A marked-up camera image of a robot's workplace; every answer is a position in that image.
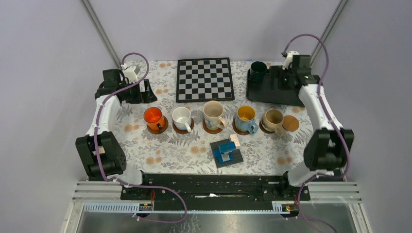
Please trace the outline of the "black cup tray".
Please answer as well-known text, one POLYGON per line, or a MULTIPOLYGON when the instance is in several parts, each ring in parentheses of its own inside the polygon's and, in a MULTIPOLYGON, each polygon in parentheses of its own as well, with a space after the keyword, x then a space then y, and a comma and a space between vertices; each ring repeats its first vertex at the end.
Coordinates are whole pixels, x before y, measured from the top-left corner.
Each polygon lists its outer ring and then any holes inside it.
POLYGON ((250 78, 250 69, 247 71, 246 97, 250 101, 283 104, 304 107, 294 90, 281 89, 279 87, 279 74, 282 66, 270 66, 265 73, 262 82, 253 82, 250 78))

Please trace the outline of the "light orange coaster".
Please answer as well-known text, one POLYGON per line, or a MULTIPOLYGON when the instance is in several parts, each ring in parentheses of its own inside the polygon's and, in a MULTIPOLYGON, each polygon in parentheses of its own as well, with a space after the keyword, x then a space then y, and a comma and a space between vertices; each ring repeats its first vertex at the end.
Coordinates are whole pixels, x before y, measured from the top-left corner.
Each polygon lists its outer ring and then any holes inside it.
POLYGON ((284 116, 283 118, 283 128, 289 132, 295 132, 299 129, 300 123, 299 120, 294 116, 284 116))

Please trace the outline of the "orange mug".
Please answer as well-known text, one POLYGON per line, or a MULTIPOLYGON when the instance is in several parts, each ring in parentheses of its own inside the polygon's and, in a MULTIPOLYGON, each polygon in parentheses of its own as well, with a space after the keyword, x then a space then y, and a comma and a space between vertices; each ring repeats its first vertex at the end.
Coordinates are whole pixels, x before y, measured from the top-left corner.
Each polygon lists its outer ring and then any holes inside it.
POLYGON ((144 112, 144 120, 147 124, 157 122, 161 117, 163 117, 163 114, 157 107, 150 107, 144 112))

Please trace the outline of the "beige round mug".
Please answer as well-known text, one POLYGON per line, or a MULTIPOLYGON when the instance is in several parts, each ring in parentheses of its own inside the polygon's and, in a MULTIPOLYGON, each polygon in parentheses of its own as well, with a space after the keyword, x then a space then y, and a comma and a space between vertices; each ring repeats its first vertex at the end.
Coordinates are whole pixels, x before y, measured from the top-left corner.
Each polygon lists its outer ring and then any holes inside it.
POLYGON ((261 124, 264 130, 276 133, 278 136, 284 136, 286 133, 283 123, 284 116, 276 109, 267 110, 261 118, 261 124))

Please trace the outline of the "dark walnut coaster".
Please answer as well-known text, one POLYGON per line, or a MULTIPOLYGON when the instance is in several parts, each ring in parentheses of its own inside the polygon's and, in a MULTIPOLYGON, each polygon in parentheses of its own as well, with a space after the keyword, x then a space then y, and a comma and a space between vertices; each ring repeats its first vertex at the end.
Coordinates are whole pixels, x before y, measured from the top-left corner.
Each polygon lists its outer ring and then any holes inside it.
POLYGON ((260 128, 264 133, 267 133, 267 134, 272 134, 272 133, 274 133, 274 132, 272 132, 272 131, 266 130, 266 129, 263 127, 262 122, 259 123, 259 128, 260 128))

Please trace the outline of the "brown wooden ringed coaster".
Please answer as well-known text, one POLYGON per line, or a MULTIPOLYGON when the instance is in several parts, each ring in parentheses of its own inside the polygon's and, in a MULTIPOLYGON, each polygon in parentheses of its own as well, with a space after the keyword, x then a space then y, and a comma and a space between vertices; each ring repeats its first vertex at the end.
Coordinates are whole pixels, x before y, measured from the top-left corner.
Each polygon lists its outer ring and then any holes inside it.
POLYGON ((174 122, 173 122, 173 124, 172 124, 173 129, 176 131, 176 133, 179 133, 179 134, 187 134, 187 133, 190 133, 190 132, 193 130, 194 125, 195 125, 195 123, 194 123, 194 119, 193 119, 193 118, 191 118, 190 130, 189 130, 189 131, 188 131, 187 129, 181 130, 181 129, 177 128, 177 126, 176 126, 176 124, 175 124, 174 122))
POLYGON ((168 119, 165 116, 162 116, 161 119, 154 123, 148 123, 147 130, 152 134, 160 134, 165 132, 169 126, 168 119))
POLYGON ((220 132, 222 131, 222 128, 217 128, 216 130, 211 130, 211 129, 209 129, 209 128, 206 126, 205 120, 202 121, 202 126, 203 126, 203 129, 204 129, 207 133, 209 133, 209 134, 217 134, 217 133, 220 133, 220 132))
POLYGON ((232 128, 233 128, 233 130, 234 130, 237 134, 239 134, 239 135, 249 135, 249 134, 250 134, 249 131, 242 132, 242 131, 238 130, 237 127, 236 127, 236 125, 235 125, 235 121, 232 122, 232 128))

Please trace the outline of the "blue mug yellow inside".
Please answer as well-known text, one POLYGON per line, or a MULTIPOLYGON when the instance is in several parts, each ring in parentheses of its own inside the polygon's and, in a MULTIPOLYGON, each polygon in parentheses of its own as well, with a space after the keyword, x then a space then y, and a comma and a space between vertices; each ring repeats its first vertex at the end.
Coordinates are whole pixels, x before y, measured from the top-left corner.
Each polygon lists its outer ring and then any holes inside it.
POLYGON ((241 106, 234 119, 235 129, 242 134, 255 134, 258 131, 258 125, 255 122, 256 113, 251 106, 241 106))

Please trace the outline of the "white mug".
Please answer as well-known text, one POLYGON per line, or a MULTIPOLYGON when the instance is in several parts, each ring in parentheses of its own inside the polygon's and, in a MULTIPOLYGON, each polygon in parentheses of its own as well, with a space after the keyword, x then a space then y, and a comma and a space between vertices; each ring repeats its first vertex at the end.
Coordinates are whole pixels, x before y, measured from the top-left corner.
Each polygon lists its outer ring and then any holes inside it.
POLYGON ((175 127, 181 131, 191 132, 192 118, 190 110, 186 107, 177 107, 172 112, 172 119, 175 127))

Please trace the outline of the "black white chessboard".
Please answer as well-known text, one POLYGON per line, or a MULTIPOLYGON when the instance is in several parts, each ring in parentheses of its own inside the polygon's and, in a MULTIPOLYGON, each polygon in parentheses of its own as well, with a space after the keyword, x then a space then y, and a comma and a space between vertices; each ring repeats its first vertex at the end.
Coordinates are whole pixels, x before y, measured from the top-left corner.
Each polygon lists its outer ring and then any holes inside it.
POLYGON ((230 58, 197 58, 177 61, 177 103, 235 99, 230 58))

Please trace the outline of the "cream tall mug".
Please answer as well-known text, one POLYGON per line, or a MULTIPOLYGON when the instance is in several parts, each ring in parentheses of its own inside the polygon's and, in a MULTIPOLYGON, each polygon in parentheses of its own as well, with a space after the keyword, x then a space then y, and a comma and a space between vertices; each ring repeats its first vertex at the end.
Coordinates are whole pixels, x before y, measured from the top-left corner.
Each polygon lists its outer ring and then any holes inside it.
POLYGON ((223 118, 224 107, 220 102, 215 100, 206 102, 203 106, 203 113, 206 127, 209 130, 216 131, 228 126, 223 118))

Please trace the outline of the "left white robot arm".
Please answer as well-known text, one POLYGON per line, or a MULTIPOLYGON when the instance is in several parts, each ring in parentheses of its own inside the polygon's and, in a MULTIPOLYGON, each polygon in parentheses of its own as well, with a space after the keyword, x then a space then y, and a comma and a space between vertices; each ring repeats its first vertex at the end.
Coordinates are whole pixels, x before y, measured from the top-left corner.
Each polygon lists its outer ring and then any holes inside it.
POLYGON ((132 187, 140 200, 149 197, 151 187, 143 182, 142 171, 128 167, 125 152, 112 130, 123 103, 140 104, 157 101, 147 79, 140 86, 138 66, 103 71, 103 82, 94 98, 96 111, 86 135, 78 137, 75 146, 91 181, 120 182, 132 187))

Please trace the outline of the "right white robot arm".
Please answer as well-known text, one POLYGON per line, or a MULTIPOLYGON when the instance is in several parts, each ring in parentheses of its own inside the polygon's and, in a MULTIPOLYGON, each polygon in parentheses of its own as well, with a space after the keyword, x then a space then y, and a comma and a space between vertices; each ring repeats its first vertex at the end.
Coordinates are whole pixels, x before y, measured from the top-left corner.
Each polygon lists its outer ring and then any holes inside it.
POLYGON ((344 129, 334 116, 319 76, 311 72, 310 56, 296 51, 282 55, 285 61, 277 67, 277 103, 304 106, 313 127, 313 135, 303 152, 303 162, 285 172, 275 186, 277 194, 291 200, 297 195, 298 187, 315 178, 332 177, 334 170, 349 164, 354 133, 344 129))

